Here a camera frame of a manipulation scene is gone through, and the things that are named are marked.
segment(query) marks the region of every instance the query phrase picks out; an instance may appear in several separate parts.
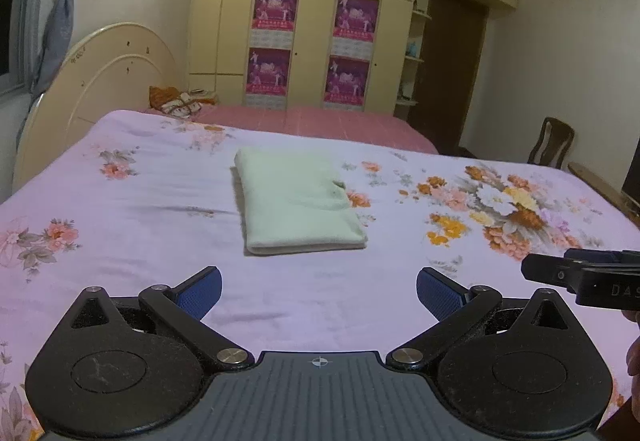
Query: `poster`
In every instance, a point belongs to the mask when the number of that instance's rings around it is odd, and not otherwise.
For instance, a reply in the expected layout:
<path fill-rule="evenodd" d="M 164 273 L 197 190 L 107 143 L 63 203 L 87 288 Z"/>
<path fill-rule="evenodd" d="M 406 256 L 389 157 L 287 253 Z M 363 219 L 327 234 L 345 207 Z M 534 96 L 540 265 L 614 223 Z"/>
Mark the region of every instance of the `poster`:
<path fill-rule="evenodd" d="M 331 55 L 329 69 L 324 88 L 324 106 L 341 109 L 351 106 L 354 110 L 362 110 L 364 93 L 369 75 L 369 62 Z"/>
<path fill-rule="evenodd" d="M 251 107 L 284 109 L 289 78 L 290 51 L 249 48 L 246 104 Z"/>
<path fill-rule="evenodd" d="M 291 49 L 298 0 L 255 0 L 251 46 Z"/>
<path fill-rule="evenodd" d="M 371 60 L 379 4 L 378 0 L 338 0 L 333 55 Z"/>

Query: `triangular cutout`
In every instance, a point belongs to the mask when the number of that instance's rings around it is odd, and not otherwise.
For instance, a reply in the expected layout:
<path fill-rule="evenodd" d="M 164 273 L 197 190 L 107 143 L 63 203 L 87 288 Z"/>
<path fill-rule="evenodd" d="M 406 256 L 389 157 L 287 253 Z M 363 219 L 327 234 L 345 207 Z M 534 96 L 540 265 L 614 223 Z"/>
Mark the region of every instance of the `triangular cutout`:
<path fill-rule="evenodd" d="M 550 300 L 542 302 L 531 323 L 534 326 L 550 327 L 552 329 L 568 329 L 558 308 Z"/>
<path fill-rule="evenodd" d="M 109 323 L 109 319 L 104 313 L 100 301 L 98 301 L 97 298 L 90 298 L 84 306 L 82 306 L 71 327 L 73 329 L 80 329 L 83 327 L 101 326 L 107 323 Z"/>

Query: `floral bed sheet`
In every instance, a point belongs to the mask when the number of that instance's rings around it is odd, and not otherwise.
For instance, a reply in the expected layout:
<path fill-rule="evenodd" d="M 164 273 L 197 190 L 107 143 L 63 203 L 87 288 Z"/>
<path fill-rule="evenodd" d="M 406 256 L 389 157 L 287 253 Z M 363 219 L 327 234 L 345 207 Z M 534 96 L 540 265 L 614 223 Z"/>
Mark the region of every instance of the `floral bed sheet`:
<path fill-rule="evenodd" d="M 367 228 L 364 250 L 255 257 L 244 249 L 239 147 L 316 150 L 335 161 Z M 245 131 L 116 111 L 0 206 L 0 439 L 31 441 L 29 364 L 82 288 L 112 296 L 222 272 L 203 322 L 251 350 L 377 350 L 435 318 L 415 295 L 431 265 L 468 287 L 529 297 L 529 252 L 640 249 L 640 230 L 577 178 L 369 144 Z M 614 376 L 610 415 L 630 395 L 638 327 L 572 307 Z"/>

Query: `round metal pivot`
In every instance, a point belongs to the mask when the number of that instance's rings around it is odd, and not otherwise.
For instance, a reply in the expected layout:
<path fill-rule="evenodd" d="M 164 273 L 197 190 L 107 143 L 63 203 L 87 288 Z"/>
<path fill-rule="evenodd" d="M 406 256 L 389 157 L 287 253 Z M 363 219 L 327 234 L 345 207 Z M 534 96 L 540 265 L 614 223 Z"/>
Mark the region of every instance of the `round metal pivot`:
<path fill-rule="evenodd" d="M 222 349 L 217 355 L 218 360 L 222 363 L 228 363 L 229 365 L 236 365 L 246 361 L 249 354 L 244 349 L 238 347 L 230 347 L 228 349 Z"/>
<path fill-rule="evenodd" d="M 423 358 L 418 349 L 411 349 L 410 347 L 396 349 L 391 357 L 398 363 L 404 363 L 405 365 L 415 365 Z"/>

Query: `window frame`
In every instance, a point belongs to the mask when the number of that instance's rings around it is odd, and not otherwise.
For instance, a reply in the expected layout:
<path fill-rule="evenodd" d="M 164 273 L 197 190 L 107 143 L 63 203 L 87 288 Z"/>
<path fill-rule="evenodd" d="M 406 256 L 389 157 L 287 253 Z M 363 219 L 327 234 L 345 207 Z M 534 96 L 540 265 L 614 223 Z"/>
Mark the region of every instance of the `window frame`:
<path fill-rule="evenodd" d="M 9 72 L 0 76 L 0 97 L 29 92 L 40 52 L 40 1 L 12 0 Z"/>

